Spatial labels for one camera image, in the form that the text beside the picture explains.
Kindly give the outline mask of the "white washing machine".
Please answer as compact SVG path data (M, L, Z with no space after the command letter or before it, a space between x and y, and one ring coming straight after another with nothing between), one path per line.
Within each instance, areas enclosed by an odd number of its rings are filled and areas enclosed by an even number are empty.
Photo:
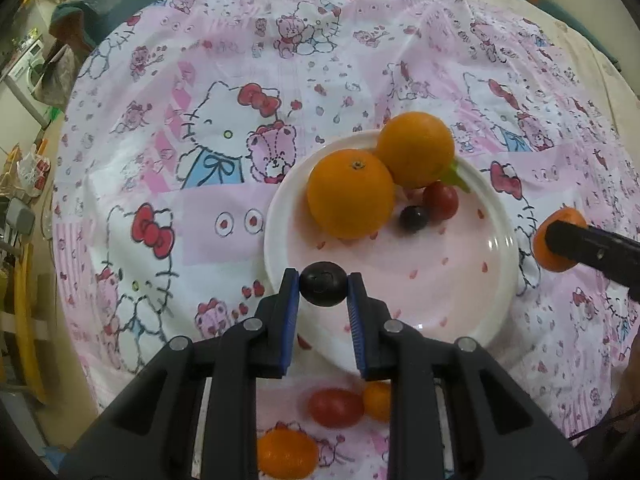
M44 69L43 50L41 35L26 38L2 68L1 82L30 117L45 129L51 121L50 106L32 95Z

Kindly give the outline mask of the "small mandarin top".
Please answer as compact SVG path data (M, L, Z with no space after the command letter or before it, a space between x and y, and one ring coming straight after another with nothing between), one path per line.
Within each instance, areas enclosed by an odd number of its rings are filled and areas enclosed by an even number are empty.
M568 251L575 243L570 238L572 230L567 230L564 226L554 228L554 222L585 229L587 221L577 209L563 207L544 220L534 235L533 254L538 264L544 270L562 273L577 264L577 261L567 257Z

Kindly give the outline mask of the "pink strawberry pattern plate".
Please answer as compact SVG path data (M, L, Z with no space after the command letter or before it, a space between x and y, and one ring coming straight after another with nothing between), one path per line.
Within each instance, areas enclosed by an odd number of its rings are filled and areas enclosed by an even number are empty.
M375 130L335 140L298 162L278 186L265 224L268 278L278 287L287 268L332 261L358 272L368 294L390 314L428 338L469 336L490 346L502 329L518 288L518 248L509 215L488 180L456 160L465 183L458 212L416 234L391 218L378 232L343 242L324 234L311 217L306 184L317 162L345 148L373 150Z

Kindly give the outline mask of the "red cherry tomato front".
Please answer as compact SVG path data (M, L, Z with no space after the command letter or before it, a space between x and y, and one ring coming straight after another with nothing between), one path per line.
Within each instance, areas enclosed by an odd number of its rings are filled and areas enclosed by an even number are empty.
M315 391L308 399L307 411L320 426L343 429L355 426L364 415L362 397L342 388Z

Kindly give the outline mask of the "large orange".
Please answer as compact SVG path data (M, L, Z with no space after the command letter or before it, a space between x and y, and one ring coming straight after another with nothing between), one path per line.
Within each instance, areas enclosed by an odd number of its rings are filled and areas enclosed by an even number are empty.
M437 117L407 112L390 118L378 135L374 154L402 188L425 188L454 161L454 138Z
M306 186L318 226L340 240L358 240L385 226L395 208L395 183L371 152L345 148L314 165Z

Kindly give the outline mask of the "red white plastic bag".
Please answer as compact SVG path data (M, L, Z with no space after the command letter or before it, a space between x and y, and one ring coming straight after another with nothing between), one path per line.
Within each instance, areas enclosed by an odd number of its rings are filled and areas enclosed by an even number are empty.
M51 162L40 154L33 145L30 151L17 163L17 177L20 188L30 198L37 198L47 183Z

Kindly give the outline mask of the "dark grape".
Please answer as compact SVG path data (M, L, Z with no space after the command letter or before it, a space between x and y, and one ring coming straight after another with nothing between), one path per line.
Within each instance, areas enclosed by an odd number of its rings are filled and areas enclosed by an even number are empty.
M428 226L430 218L428 218L428 212L423 206L411 205L401 211L398 222L405 232L416 233Z
M299 292L316 307L334 307L348 294L346 272L331 261L308 264L299 275Z

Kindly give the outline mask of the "pink Hello Kitty cloth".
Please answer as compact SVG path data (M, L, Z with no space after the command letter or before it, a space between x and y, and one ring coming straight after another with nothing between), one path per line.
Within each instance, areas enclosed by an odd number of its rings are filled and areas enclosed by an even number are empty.
M156 0L52 195L63 479L633 479L639 100L518 0Z

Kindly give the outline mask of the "small mandarin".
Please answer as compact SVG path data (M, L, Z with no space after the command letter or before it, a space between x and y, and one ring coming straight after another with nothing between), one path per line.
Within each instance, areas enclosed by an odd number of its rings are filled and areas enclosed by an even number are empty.
M257 440L260 472L275 479L305 479L317 468L317 442L301 431L277 428Z
M387 424L392 410L392 387L389 382L367 382L362 390L364 412L377 422Z
M534 235L533 254L538 264L544 270L562 273L577 264L577 261L567 257L568 251L575 243L570 238L572 230L567 230L564 226L554 228L554 222L585 229L587 221L577 209L563 207L544 220Z

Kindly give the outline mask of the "large orange front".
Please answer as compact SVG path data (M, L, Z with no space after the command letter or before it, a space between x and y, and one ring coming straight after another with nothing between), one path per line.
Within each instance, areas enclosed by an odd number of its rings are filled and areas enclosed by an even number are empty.
M395 183L371 152L345 148L314 165L306 186L318 226L340 240L358 240L385 226L395 208Z

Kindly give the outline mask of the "yellow wooden rack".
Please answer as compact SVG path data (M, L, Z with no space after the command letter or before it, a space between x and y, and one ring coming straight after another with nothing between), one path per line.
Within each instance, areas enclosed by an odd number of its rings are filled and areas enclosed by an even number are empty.
M21 387L40 404L47 405L49 397L42 378L37 356L37 340L49 338L47 323L32 316L28 282L32 273L34 245L24 243L16 248L14 265L1 263L1 335L14 337L18 369L22 372Z

